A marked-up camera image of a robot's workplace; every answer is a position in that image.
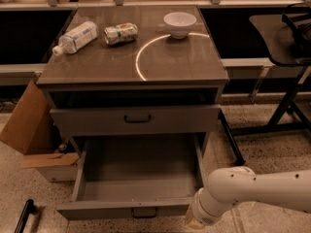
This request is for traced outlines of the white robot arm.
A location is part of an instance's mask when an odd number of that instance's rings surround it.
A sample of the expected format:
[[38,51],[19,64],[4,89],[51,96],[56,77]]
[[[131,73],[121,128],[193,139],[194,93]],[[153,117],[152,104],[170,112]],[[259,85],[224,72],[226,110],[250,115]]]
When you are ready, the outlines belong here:
[[194,230],[214,225],[244,202],[260,202],[311,213],[311,170],[256,174],[246,166],[211,172],[190,203],[185,225]]

